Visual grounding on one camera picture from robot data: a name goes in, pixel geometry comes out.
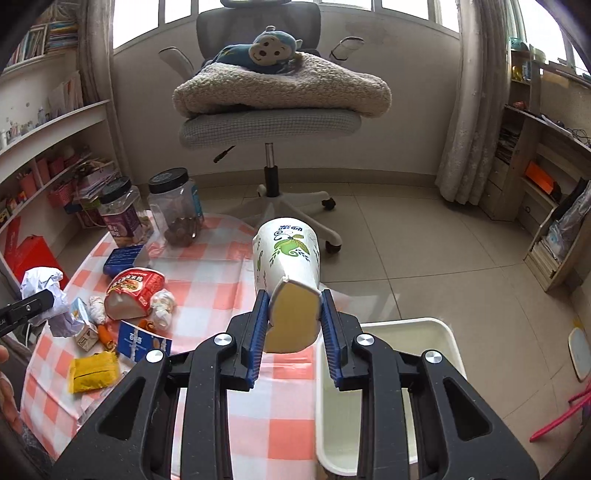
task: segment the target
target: white candy wrapper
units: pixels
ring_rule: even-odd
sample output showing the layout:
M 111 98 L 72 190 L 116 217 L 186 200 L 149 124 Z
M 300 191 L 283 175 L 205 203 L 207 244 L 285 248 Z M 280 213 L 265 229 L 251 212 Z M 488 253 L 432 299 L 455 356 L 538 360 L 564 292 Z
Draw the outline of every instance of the white candy wrapper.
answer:
M 173 318 L 173 310 L 177 305 L 174 295 L 163 288 L 157 291 L 150 299 L 150 320 L 152 320 L 160 329 L 168 330 Z
M 96 326 L 104 325 L 107 321 L 104 299 L 96 296 L 90 297 L 88 299 L 88 314 L 90 321 Z

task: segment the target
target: white plastic bag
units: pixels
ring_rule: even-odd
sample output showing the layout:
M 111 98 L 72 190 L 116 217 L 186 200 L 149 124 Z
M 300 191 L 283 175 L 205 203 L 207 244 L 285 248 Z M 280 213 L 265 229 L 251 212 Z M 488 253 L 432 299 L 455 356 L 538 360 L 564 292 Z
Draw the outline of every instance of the white plastic bag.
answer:
M 82 329 L 84 323 L 70 315 L 70 303 L 60 288 L 62 278 L 64 274 L 56 268 L 35 267 L 27 270 L 21 282 L 21 295 L 26 299 L 41 290 L 49 290 L 54 299 L 53 307 L 34 316 L 29 323 L 38 326 L 47 320 L 54 337 L 71 337 Z
M 590 209 L 591 181 L 562 218 L 552 222 L 548 229 L 548 234 L 543 239 L 558 261 L 564 261 L 566 254 L 573 245 L 574 239 L 579 234 L 581 222 Z
M 105 301 L 101 297 L 90 297 L 88 299 L 88 313 L 92 323 L 94 323 L 96 326 L 104 325 L 107 321 Z
M 160 329 L 168 330 L 170 321 L 173 318 L 173 310 L 176 307 L 176 300 L 172 293 L 163 288 L 157 291 L 150 299 L 150 320 L 152 320 Z

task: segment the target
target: yellow package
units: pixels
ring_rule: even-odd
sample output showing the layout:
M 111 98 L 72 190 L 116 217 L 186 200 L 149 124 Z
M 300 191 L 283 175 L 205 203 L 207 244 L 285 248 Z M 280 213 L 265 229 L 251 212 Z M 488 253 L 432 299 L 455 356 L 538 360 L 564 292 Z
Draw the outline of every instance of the yellow package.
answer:
M 85 358 L 75 358 L 70 364 L 68 387 L 70 393 L 105 388 L 119 378 L 119 362 L 115 352 L 102 352 Z

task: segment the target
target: red bag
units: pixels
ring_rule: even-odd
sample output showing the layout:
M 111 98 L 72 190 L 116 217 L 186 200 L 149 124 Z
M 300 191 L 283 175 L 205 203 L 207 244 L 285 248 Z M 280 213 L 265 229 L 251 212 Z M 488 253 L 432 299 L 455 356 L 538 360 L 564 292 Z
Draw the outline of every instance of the red bag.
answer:
M 35 267 L 53 267 L 61 270 L 60 264 L 49 250 L 45 239 L 42 236 L 31 235 L 25 238 L 17 248 L 12 272 L 18 281 L 22 281 L 25 272 Z M 60 281 L 60 288 L 63 290 L 70 279 L 64 273 Z

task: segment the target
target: pink basket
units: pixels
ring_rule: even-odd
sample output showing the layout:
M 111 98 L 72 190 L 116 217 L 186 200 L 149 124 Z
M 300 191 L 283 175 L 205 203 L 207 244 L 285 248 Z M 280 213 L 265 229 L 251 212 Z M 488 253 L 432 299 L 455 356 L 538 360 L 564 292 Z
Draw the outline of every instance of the pink basket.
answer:
M 56 158 L 54 161 L 49 163 L 49 173 L 51 178 L 55 177 L 59 172 L 64 170 L 64 159 L 61 157 Z
M 53 208 L 65 207 L 74 197 L 74 188 L 72 182 L 64 183 L 58 189 L 52 190 L 47 195 L 47 200 Z

